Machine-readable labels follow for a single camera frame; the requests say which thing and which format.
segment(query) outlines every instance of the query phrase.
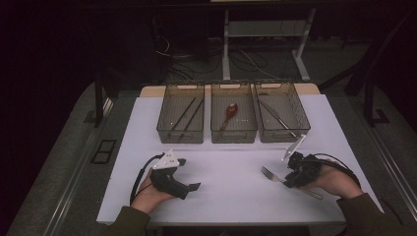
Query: hand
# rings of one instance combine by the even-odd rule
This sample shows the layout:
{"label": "hand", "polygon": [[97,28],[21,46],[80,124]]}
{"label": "hand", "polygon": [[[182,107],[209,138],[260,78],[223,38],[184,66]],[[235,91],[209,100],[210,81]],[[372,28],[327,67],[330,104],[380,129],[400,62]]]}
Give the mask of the hand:
{"label": "hand", "polygon": [[149,170],[147,178],[142,182],[139,192],[131,204],[131,207],[145,213],[151,213],[161,203],[175,198],[170,194],[160,192],[153,186],[149,178],[151,173],[152,169]]}
{"label": "hand", "polygon": [[352,199],[363,195],[361,188],[345,173],[340,170],[322,165],[319,177],[302,187],[302,189],[322,188],[331,195],[340,196],[343,199]]}

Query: floor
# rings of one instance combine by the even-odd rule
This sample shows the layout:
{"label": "floor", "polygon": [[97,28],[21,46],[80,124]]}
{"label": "floor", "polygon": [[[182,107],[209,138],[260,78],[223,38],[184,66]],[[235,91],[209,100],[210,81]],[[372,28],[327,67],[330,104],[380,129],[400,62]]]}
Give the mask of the floor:
{"label": "floor", "polygon": [[[358,44],[341,48],[341,44],[342,41],[338,38],[308,41],[303,60],[311,83],[319,85],[349,68],[360,60],[368,47],[367,44]],[[290,49],[295,45],[296,41],[292,38],[232,39],[231,78],[234,80],[278,77],[292,79],[294,83],[303,83],[290,54]],[[175,60],[168,64],[169,73],[165,83],[171,80],[221,80],[220,41],[216,38],[211,39],[207,42],[206,49],[206,53],[195,56],[190,55],[186,48],[178,48]],[[343,92],[348,79],[322,90],[322,93],[328,97],[346,139],[374,192],[382,198],[385,212],[395,217],[389,208],[392,207],[403,223],[417,233],[416,215],[410,210],[412,206],[404,200],[407,195],[398,191],[401,184],[392,180],[383,161],[386,156],[392,156],[408,181],[409,188],[417,190],[416,175],[413,172],[417,166],[417,159],[414,158],[417,154],[417,135],[390,104],[385,94],[378,89],[375,94],[375,107],[383,110],[390,123],[378,124],[376,128],[369,127],[362,116],[363,94],[349,97]],[[15,219],[9,235],[94,235],[104,227],[96,223],[95,218],[137,95],[137,91],[121,91],[119,97],[112,99],[112,103],[108,104],[103,123],[95,128],[87,119],[94,111],[93,85],[86,88]],[[105,139],[117,140],[118,144],[109,163],[89,163],[98,141]],[[335,235],[342,226],[313,225],[308,229],[310,235],[314,236]],[[279,229],[272,229],[263,232],[262,235],[278,235],[277,231]]]}

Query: sleeve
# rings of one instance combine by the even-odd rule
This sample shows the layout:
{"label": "sleeve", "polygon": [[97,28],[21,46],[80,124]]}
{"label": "sleeve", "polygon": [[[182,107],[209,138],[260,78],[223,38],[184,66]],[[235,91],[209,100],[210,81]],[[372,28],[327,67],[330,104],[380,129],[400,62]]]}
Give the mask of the sleeve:
{"label": "sleeve", "polygon": [[411,235],[406,227],[382,213],[368,194],[338,200],[337,204],[346,218],[349,235]]}
{"label": "sleeve", "polygon": [[123,206],[116,220],[98,236],[142,235],[150,220],[148,214],[132,207]]}

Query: white table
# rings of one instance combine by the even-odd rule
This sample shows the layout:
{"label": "white table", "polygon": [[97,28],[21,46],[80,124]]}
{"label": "white table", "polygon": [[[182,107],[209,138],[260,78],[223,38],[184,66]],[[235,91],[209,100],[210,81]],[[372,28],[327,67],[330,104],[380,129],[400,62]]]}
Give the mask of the white table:
{"label": "white table", "polygon": [[[331,154],[351,168],[362,188],[378,203],[324,95],[300,95],[311,130],[298,151]],[[200,189],[186,200],[163,203],[151,214],[151,226],[174,225],[309,225],[342,223],[344,217],[337,197],[315,189],[322,201],[284,185],[271,182],[262,173],[265,166],[280,177],[291,172],[281,162],[290,144],[212,144],[209,131],[210,100],[205,103],[204,143],[164,145],[156,131],[162,97],[139,97],[117,156],[97,217],[112,223],[121,206],[129,204],[132,186],[139,170],[154,155],[173,149],[187,159],[174,178],[188,185],[201,182]]]}

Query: dark background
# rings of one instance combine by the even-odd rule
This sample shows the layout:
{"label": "dark background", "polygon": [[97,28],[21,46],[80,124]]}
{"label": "dark background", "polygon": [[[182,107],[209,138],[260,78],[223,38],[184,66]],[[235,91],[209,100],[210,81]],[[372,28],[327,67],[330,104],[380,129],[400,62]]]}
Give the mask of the dark background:
{"label": "dark background", "polygon": [[[372,39],[409,8],[410,2],[369,1],[361,6],[319,8],[311,37]],[[219,18],[184,14],[189,16],[161,15],[170,23],[163,33],[172,33],[178,43],[188,43],[190,38],[204,40],[217,33],[221,37],[221,13],[217,12]],[[157,40],[151,19],[152,14],[86,14],[75,1],[2,3],[0,235],[7,232],[75,102],[98,69],[110,74],[106,90],[113,96],[120,89],[137,89],[163,79],[152,50]],[[417,131],[415,26],[414,12],[389,45],[374,75]],[[118,76],[109,71],[118,72]]]}

